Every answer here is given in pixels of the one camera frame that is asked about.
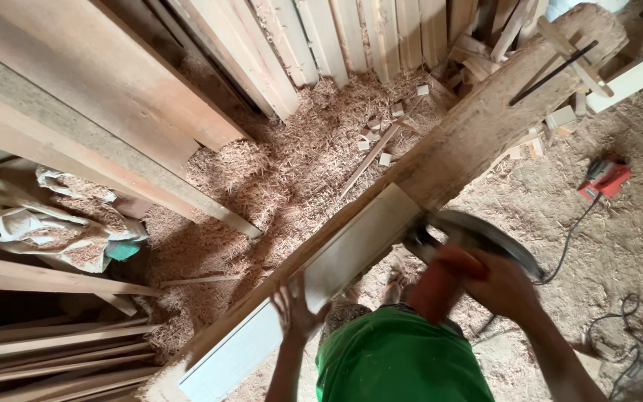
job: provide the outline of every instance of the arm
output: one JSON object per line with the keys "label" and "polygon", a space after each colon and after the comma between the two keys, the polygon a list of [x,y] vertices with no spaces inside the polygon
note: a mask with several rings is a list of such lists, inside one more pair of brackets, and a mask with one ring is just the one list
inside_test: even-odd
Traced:
{"label": "arm", "polygon": [[480,304],[515,321],[527,334],[552,397],[557,402],[607,402],[540,306],[530,279],[520,267],[486,252],[473,250],[469,254],[489,273],[484,280],[463,279],[463,287]]}
{"label": "arm", "polygon": [[304,297],[304,274],[297,275],[297,294],[292,295],[286,283],[277,286],[269,298],[279,314],[282,338],[277,364],[272,374],[265,402],[295,402],[304,346],[324,323],[331,305],[312,314]]}

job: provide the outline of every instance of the metal rod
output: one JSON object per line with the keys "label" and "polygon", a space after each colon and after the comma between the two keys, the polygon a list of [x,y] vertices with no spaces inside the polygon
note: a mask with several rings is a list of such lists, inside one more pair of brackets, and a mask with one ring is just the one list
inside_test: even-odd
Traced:
{"label": "metal rod", "polygon": [[521,100],[525,99],[525,96],[530,95],[532,92],[534,92],[535,90],[540,88],[545,82],[548,82],[552,77],[558,75],[560,71],[562,71],[565,68],[567,68],[567,66],[569,66],[572,63],[574,63],[580,57],[584,56],[587,53],[587,51],[592,50],[592,48],[595,47],[597,44],[599,44],[598,41],[592,41],[592,43],[588,44],[583,50],[576,51],[575,53],[573,53],[572,57],[567,59],[566,62],[562,63],[562,65],[560,65],[558,68],[556,68],[553,72],[549,73],[543,79],[539,80],[532,87],[529,87],[522,94],[520,94],[518,96],[515,96],[513,99],[511,99],[509,105],[514,106],[515,104],[517,104]]}

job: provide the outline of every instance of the hand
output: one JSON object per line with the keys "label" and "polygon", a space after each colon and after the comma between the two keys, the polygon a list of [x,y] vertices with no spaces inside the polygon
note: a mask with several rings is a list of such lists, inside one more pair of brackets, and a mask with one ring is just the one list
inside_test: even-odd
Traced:
{"label": "hand", "polygon": [[307,342],[322,326],[332,305],[327,303],[317,314],[313,314],[307,306],[307,298],[304,297],[304,273],[296,275],[296,279],[295,296],[289,291],[287,281],[283,280],[269,297],[269,302],[279,314],[279,324],[284,337]]}
{"label": "hand", "polygon": [[464,277],[461,281],[478,303],[521,327],[544,314],[530,279],[515,262],[480,250],[466,251],[488,269],[483,280]]}

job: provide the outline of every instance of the green t-shirt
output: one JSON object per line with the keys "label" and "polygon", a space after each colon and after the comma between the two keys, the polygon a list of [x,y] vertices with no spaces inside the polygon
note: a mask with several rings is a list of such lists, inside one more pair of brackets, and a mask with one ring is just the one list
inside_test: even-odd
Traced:
{"label": "green t-shirt", "polygon": [[493,401],[468,341],[392,308],[334,331],[316,362],[319,402]]}

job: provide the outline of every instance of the person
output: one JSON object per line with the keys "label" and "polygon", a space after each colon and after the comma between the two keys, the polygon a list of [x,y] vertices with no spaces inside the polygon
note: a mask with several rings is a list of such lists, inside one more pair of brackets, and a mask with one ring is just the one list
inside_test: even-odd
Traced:
{"label": "person", "polygon": [[[519,266],[497,255],[456,245],[440,247],[438,256],[455,265],[486,267],[483,279],[460,278],[462,287],[527,334],[555,401],[608,401],[542,309],[530,279]],[[399,281],[389,283],[386,303],[374,312],[347,301],[331,313],[327,304],[313,314],[304,297],[303,277],[296,280],[296,292],[281,283],[270,297],[284,338],[266,402],[297,400],[304,346],[322,325],[316,360],[319,402],[494,400],[460,328],[447,319],[431,323],[412,306],[394,300],[400,295]]]}

